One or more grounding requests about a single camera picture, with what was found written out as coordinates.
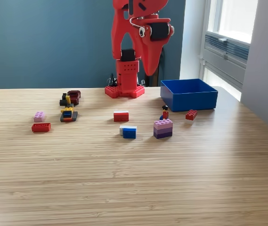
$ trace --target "red robot arm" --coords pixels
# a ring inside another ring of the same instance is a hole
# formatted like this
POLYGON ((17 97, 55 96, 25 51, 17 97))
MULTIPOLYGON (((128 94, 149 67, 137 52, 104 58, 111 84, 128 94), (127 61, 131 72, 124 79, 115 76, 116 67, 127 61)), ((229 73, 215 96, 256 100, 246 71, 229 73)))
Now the red robot arm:
POLYGON ((174 34, 168 18, 159 18, 155 13, 168 0, 113 0, 115 10, 112 27, 112 54, 116 59, 117 87, 108 86, 106 94, 112 98, 131 96, 137 98, 144 93, 144 87, 137 85, 139 62, 143 62, 147 75, 156 71, 163 45, 174 34), (129 18, 124 19, 124 12, 129 18), (133 49, 121 50, 125 33, 130 34, 133 49))

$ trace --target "blue box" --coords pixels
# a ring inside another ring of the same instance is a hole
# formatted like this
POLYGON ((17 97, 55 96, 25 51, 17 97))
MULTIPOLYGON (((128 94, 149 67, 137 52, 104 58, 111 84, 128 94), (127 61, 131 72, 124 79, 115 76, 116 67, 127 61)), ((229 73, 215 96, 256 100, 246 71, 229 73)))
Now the blue box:
POLYGON ((129 128, 123 129, 123 138, 136 139, 136 135, 137 135, 137 129, 129 129, 129 128))
POLYGON ((163 80, 161 98, 173 112, 216 107, 218 91, 200 79, 163 80))

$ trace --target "purple lego brick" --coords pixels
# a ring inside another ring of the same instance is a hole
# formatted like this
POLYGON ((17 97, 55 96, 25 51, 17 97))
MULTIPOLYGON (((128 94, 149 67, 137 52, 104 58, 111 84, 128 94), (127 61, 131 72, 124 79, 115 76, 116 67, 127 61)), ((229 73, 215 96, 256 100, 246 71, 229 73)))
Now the purple lego brick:
POLYGON ((154 128, 156 129, 166 129, 173 126, 173 123, 170 119, 159 120, 154 122, 154 128))
POLYGON ((166 129, 156 129, 154 127, 154 133, 156 133, 156 134, 169 133, 169 132, 172 132, 172 127, 169 127, 166 129))
POLYGON ((34 122, 42 122, 45 120, 45 113, 44 112, 37 112, 34 116, 34 122))
POLYGON ((154 132, 154 137, 157 139, 161 139, 161 138, 165 138, 165 137, 171 137, 172 136, 172 132, 168 132, 168 133, 162 133, 162 134, 156 134, 154 132))

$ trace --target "blue wall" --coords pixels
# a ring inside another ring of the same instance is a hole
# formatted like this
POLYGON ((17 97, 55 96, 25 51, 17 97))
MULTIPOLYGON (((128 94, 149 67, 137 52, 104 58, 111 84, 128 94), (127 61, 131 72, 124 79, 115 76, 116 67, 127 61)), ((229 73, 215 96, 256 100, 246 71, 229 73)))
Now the blue wall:
MULTIPOLYGON (((179 78, 184 5, 170 0, 160 12, 176 30, 165 79, 179 78)), ((115 73, 113 16, 111 0, 0 0, 0 89, 104 87, 115 73)), ((127 37, 122 46, 130 45, 127 37)))

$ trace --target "white lego brick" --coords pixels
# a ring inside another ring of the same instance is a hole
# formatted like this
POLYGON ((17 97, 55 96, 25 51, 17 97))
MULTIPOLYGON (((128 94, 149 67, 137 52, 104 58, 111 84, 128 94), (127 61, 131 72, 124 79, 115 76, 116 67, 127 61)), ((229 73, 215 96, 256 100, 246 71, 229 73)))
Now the white lego brick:
POLYGON ((136 136, 137 136, 137 126, 120 126, 119 127, 119 134, 120 136, 123 136, 123 129, 127 128, 127 129, 136 129, 136 136))
POLYGON ((193 124, 194 124, 194 122, 195 122, 195 120, 196 120, 196 118, 197 118, 197 116, 195 117, 195 119, 194 119, 194 120, 188 120, 188 119, 184 119, 184 122, 185 122, 186 124, 193 125, 193 124))
POLYGON ((114 113, 129 113, 129 111, 114 111, 114 113))

